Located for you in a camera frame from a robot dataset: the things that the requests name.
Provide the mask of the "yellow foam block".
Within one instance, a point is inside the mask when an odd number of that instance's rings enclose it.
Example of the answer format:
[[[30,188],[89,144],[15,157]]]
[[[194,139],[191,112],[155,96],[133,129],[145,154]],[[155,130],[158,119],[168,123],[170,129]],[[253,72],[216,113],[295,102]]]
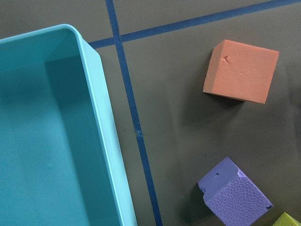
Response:
[[[283,212],[272,226],[301,226],[301,223],[286,212]]]

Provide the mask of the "lilac foam block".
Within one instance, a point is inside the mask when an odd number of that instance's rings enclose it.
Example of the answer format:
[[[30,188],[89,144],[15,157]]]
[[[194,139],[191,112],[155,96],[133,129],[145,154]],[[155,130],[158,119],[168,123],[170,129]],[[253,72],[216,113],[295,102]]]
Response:
[[[226,226],[250,226],[273,204],[251,179],[225,157],[198,181],[205,205]]]

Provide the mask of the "teal plastic bin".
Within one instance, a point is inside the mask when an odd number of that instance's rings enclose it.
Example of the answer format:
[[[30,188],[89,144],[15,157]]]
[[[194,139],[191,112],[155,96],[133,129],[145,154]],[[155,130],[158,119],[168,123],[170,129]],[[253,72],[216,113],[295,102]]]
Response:
[[[137,224],[101,58],[71,25],[0,41],[0,223]]]

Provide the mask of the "smooth orange foam block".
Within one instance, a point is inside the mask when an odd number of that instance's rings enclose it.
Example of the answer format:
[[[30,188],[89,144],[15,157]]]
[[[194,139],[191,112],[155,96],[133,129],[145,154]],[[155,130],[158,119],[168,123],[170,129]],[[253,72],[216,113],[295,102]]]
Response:
[[[203,92],[266,103],[279,52],[231,40],[212,51]]]

